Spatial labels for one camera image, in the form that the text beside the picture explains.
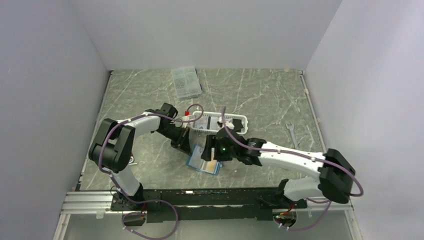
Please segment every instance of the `blue package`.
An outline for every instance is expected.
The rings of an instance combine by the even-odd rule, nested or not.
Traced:
[[[214,159],[211,161],[205,161],[201,158],[202,153],[204,151],[204,148],[194,144],[192,147],[192,154],[188,157],[187,162],[185,165],[196,169],[197,171],[208,173],[212,175],[218,175],[220,168],[222,168],[224,165],[222,162],[218,162]],[[215,149],[212,148],[212,158],[214,158]]]

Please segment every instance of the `white wall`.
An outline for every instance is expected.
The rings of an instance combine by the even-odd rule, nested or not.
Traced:
[[[342,0],[71,0],[108,69],[305,69]]]
[[[328,147],[357,170],[366,240],[424,236],[424,1],[344,0],[306,69]]]
[[[67,0],[0,4],[0,239],[52,239],[108,72]]]

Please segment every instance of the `gray marble surface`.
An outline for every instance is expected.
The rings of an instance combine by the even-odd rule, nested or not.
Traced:
[[[178,100],[170,69],[116,70],[101,110],[101,119],[126,119],[147,109],[158,109],[164,102],[174,105],[180,114],[192,103],[205,111],[245,115],[245,138],[262,138],[277,145],[294,148],[285,124],[294,124],[299,149],[322,152],[311,110],[298,71],[295,69],[198,69],[202,94]],[[190,142],[204,145],[205,133],[191,132]],[[219,175],[195,171],[186,166],[188,156],[173,149],[170,140],[159,133],[145,134],[134,140],[137,165],[134,175],[146,189],[275,187],[282,179],[298,179],[298,172],[247,166],[236,159],[224,163]],[[113,184],[88,161],[81,190],[106,190]]]

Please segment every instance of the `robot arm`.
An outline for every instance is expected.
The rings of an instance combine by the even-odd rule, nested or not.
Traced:
[[[119,126],[108,142],[103,152],[102,168],[118,183],[119,192],[125,192],[134,201],[144,201],[143,185],[134,177],[129,161],[132,153],[133,140],[148,132],[158,132],[171,139],[171,146],[188,155],[191,154],[189,143],[189,127],[175,126],[171,120],[160,116],[148,115],[158,113],[170,118],[176,117],[178,111],[172,105],[164,103],[161,109],[149,109],[146,117],[134,120]],[[118,121],[105,119],[102,121],[94,141],[90,147],[88,157],[97,165],[103,142],[110,130]],[[275,150],[289,150],[291,153],[258,151],[244,148],[236,144],[222,128],[216,135],[208,135],[202,159],[220,162],[238,159],[246,165],[272,166],[291,169],[307,175],[302,179],[284,179],[280,182],[275,196],[279,203],[293,204],[299,200],[311,197],[326,197],[341,204],[349,201],[349,194],[353,185],[352,179],[335,167],[319,161],[306,159],[299,155],[309,155],[314,158],[323,158],[349,170],[353,175],[355,170],[346,159],[334,149],[327,153],[304,152],[275,145],[260,138],[244,139],[236,131],[231,134],[241,143],[250,147]]]
[[[302,179],[282,180],[276,193],[279,202],[295,203],[312,197],[326,197],[330,201],[340,204],[346,204],[349,201],[353,185],[352,178],[336,167],[315,160],[325,158],[355,175],[355,170],[339,151],[331,148],[327,153],[299,151],[278,146],[260,138],[244,139],[234,130],[230,130],[230,133],[244,145],[276,150],[276,152],[242,147],[235,143],[227,131],[222,128],[216,135],[206,137],[206,146],[201,158],[205,161],[214,159],[219,162],[231,161],[236,158],[246,165],[280,167],[307,175]]]
[[[171,120],[164,117],[149,115],[157,113],[171,118],[177,116],[177,109],[171,104],[164,103],[161,109],[149,109],[143,114],[147,116],[125,123],[117,128],[103,152],[102,168],[111,172],[111,177],[118,183],[119,192],[125,192],[134,201],[144,201],[143,185],[135,178],[131,171],[129,161],[132,154],[133,141],[146,133],[158,132],[171,140],[171,146],[188,155],[191,154],[189,143],[189,127],[177,127]],[[99,164],[100,152],[111,129],[123,120],[115,121],[104,119],[96,133],[94,141],[89,149],[88,158]]]

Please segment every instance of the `small tool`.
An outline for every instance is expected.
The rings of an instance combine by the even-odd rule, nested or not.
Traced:
[[[131,157],[129,158],[129,162],[128,162],[128,164],[129,164],[129,165],[137,165],[137,163],[135,162],[134,156],[131,156]]]
[[[290,130],[290,136],[291,136],[291,140],[293,141],[294,144],[294,149],[298,150],[299,146],[298,146],[298,141],[296,140],[296,135],[295,135],[295,125],[291,122],[288,122],[285,124],[285,127]]]

